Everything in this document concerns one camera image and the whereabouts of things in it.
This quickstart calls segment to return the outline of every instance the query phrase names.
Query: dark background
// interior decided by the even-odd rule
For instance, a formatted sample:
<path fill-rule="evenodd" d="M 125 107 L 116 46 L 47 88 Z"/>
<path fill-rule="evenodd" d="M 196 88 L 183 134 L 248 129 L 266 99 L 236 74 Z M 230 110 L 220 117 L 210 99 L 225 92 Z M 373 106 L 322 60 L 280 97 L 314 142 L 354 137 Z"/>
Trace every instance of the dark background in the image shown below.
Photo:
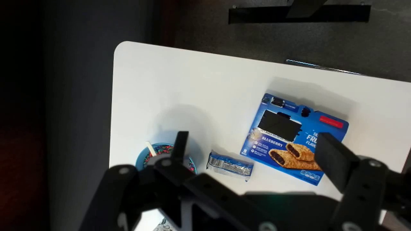
<path fill-rule="evenodd" d="M 369 24 L 228 25 L 277 0 L 0 3 L 0 230 L 78 230 L 108 166 L 114 52 L 142 42 L 410 81 L 411 2 Z"/>

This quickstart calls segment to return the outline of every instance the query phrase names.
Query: red label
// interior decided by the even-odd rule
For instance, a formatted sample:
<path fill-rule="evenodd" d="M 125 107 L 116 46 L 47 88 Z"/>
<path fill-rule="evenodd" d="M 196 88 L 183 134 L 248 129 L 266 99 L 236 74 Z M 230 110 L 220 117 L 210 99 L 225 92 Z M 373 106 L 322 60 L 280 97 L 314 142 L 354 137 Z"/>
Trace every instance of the red label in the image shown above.
<path fill-rule="evenodd" d="M 336 120 L 333 120 L 333 119 L 331 119 L 331 117 L 327 117 L 327 116 L 322 116 L 322 117 L 320 117 L 320 121 L 322 121 L 323 124 L 327 124 L 327 125 L 333 126 L 333 128 L 337 128 L 337 129 L 343 129 L 343 128 L 345 128 L 345 125 L 343 125 L 342 123 L 336 121 Z"/>

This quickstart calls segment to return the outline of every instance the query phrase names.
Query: white tabletop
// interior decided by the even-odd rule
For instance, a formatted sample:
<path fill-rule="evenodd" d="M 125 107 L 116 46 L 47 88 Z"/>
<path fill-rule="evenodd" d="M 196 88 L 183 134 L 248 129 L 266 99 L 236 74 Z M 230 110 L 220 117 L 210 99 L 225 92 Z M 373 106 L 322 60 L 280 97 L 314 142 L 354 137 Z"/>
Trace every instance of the white tabletop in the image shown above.
<path fill-rule="evenodd" d="M 115 53 L 110 165 L 134 165 L 146 142 L 191 131 L 201 171 L 211 149 L 239 155 L 269 92 L 350 123 L 345 144 L 401 171 L 411 143 L 411 84 L 278 63 L 123 43 Z M 250 183 L 211 174 L 234 192 L 341 194 L 256 164 Z"/>

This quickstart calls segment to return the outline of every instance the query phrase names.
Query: small blue box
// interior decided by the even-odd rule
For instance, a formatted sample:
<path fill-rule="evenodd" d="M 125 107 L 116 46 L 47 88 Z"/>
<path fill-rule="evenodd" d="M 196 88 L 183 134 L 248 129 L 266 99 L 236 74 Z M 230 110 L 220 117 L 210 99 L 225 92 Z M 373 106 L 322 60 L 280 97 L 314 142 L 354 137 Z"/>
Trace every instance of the small blue box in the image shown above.
<path fill-rule="evenodd" d="M 324 174 L 314 158 L 318 135 L 329 133 L 342 142 L 347 130 L 341 119 L 265 94 L 242 156 L 319 185 Z"/>

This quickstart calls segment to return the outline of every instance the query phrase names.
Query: food image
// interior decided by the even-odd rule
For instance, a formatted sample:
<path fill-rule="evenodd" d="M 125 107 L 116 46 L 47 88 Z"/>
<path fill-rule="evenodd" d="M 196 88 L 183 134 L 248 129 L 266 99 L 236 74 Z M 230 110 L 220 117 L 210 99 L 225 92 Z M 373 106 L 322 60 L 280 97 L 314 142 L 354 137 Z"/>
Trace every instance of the food image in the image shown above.
<path fill-rule="evenodd" d="M 291 170 L 320 170 L 316 162 L 302 162 L 295 158 L 288 151 L 271 149 L 270 157 L 278 165 Z"/>
<path fill-rule="evenodd" d="M 296 160 L 304 162 L 314 162 L 314 153 L 305 146 L 287 144 L 287 151 L 295 156 Z"/>

